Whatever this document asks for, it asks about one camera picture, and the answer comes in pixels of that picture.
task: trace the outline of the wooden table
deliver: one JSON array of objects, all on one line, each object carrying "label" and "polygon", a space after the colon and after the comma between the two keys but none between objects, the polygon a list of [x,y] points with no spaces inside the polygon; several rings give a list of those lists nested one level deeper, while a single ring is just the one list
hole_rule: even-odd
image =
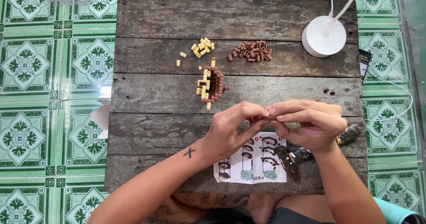
[{"label": "wooden table", "polygon": [[[334,0],[334,11],[347,0]],[[114,82],[109,117],[105,189],[121,184],[203,137],[212,113],[241,101],[262,106],[310,99],[338,104],[348,123],[362,129],[356,143],[343,147],[349,163],[366,183],[365,128],[359,75],[357,11],[352,3],[341,17],[346,45],[335,55],[315,58],[302,47],[306,25],[328,15],[330,0],[118,0]],[[215,50],[198,59],[189,49],[200,38]],[[271,61],[227,62],[243,41],[266,40]],[[180,52],[188,54],[186,59]],[[195,94],[198,66],[216,66],[231,90],[206,113]],[[176,60],[182,60],[176,67]],[[336,95],[324,94],[323,89]],[[271,126],[264,131],[273,131]],[[323,193],[315,161],[300,165],[301,183],[217,183],[209,167],[189,178],[178,192]]]}]

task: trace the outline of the tiled floor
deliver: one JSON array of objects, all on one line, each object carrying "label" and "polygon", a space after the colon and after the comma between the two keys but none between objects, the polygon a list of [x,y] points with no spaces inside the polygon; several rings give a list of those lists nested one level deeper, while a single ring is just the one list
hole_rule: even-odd
[{"label": "tiled floor", "polygon": [[[108,195],[107,140],[96,139],[102,130],[89,114],[96,98],[111,96],[117,0],[0,1],[0,222],[85,223]],[[399,1],[364,7],[359,46],[373,53],[370,70],[412,92]],[[365,78],[366,118],[393,117],[409,104],[405,91]],[[367,123],[369,188],[425,215],[414,113]]]}]

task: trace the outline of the person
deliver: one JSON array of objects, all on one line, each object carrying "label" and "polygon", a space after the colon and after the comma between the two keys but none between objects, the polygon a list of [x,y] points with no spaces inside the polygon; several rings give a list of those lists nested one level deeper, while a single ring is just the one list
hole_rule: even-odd
[{"label": "person", "polygon": [[[277,116],[272,124],[280,137],[313,153],[325,195],[174,193],[196,172],[235,153],[269,123],[261,119],[269,115]],[[250,126],[238,132],[246,120]],[[285,123],[300,127],[289,129]],[[87,224],[384,224],[378,205],[334,141],[346,126],[338,105],[291,99],[263,108],[241,102],[214,114],[203,138],[120,186]]]}]

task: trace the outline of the instruction manual page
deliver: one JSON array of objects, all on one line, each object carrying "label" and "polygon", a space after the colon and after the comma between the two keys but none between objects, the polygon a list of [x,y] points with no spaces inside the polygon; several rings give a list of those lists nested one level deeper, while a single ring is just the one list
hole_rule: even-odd
[{"label": "instruction manual page", "polygon": [[216,162],[213,172],[217,182],[255,184],[286,182],[287,174],[274,148],[285,139],[275,132],[259,132],[232,156]]}]

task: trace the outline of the hand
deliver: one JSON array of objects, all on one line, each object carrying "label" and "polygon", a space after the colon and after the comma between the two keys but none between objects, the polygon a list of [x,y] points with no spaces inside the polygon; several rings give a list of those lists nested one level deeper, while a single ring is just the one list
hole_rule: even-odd
[{"label": "hand", "polygon": [[[269,112],[262,106],[245,101],[214,114],[210,130],[202,138],[203,153],[211,157],[213,163],[231,156],[269,123],[260,119],[267,116]],[[243,132],[237,131],[246,119],[250,127]]]},{"label": "hand", "polygon": [[[296,100],[278,102],[265,108],[277,116],[272,124],[278,136],[312,151],[327,150],[342,133],[347,122],[342,108],[324,102]],[[300,128],[289,129],[284,123],[300,123]]]}]

